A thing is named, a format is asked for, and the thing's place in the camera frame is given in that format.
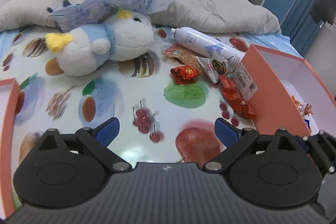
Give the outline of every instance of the white plush toy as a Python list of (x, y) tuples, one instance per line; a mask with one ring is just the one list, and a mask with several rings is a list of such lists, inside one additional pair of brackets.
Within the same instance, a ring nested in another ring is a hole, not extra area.
[(126, 61), (147, 52), (154, 41), (148, 16), (119, 10), (102, 24), (88, 24), (68, 33), (49, 33), (46, 45), (68, 75), (95, 71), (106, 60)]

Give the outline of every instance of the bottle nozzle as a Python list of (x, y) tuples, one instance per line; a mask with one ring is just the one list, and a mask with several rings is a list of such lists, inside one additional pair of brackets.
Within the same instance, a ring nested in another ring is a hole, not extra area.
[(177, 29), (178, 28), (176, 28), (176, 29), (172, 28), (171, 29), (171, 34), (173, 35), (174, 38), (175, 38), (175, 34), (176, 34)]

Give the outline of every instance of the barcode label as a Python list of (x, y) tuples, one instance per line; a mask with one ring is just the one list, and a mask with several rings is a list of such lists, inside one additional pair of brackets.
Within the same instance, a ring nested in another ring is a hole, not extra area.
[(237, 73), (237, 78), (238, 78), (240, 84), (243, 86), (243, 88), (245, 88), (245, 87), (246, 87), (246, 83), (244, 82), (244, 79), (243, 79), (243, 77), (240, 75), (240, 73)]
[(249, 90), (252, 91), (255, 88), (255, 83), (253, 82), (250, 86), (249, 86)]
[(181, 50), (176, 50), (176, 51), (174, 52), (174, 54), (176, 55), (176, 57), (179, 57), (181, 53), (182, 53)]
[(258, 89), (256, 83), (253, 81), (251, 75), (242, 63), (240, 63), (235, 70), (232, 79), (237, 83), (240, 94), (247, 101), (251, 99)]

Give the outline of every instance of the gray blanket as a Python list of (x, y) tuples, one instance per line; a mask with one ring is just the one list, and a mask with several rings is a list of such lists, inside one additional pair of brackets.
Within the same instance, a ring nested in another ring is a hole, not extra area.
[[(84, 0), (68, 0), (81, 3)], [(56, 10), (63, 0), (10, 0), (0, 8), (0, 31), (26, 25), (55, 27), (46, 8)], [(281, 33), (278, 19), (247, 0), (175, 0), (166, 11), (150, 15), (153, 24), (189, 26), (201, 32)]]

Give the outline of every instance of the wrapped candy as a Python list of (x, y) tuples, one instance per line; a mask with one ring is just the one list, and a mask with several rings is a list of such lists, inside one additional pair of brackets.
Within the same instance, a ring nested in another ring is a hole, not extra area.
[(302, 115), (302, 117), (306, 116), (306, 115), (313, 115), (313, 110), (312, 110), (312, 106), (308, 103), (300, 103), (298, 100), (295, 100), (294, 95), (292, 96), (292, 100), (294, 101), (297, 109), (299, 110), (300, 114)]
[(193, 78), (197, 77), (199, 74), (198, 70), (188, 65), (183, 66), (183, 67), (173, 68), (170, 70), (170, 72), (173, 75), (173, 78), (177, 85), (195, 83)]
[(219, 80), (222, 84), (221, 93), (233, 110), (245, 119), (256, 120), (257, 117), (253, 109), (240, 95), (237, 84), (232, 79), (224, 77), (223, 75), (219, 76)]
[(212, 58), (196, 56), (199, 65), (213, 84), (218, 82), (219, 75), (227, 76), (231, 72), (228, 61), (214, 51)]
[(184, 80), (190, 80), (198, 76), (198, 70), (194, 69), (191, 66), (185, 65), (183, 67), (177, 67), (173, 69), (180, 75)]

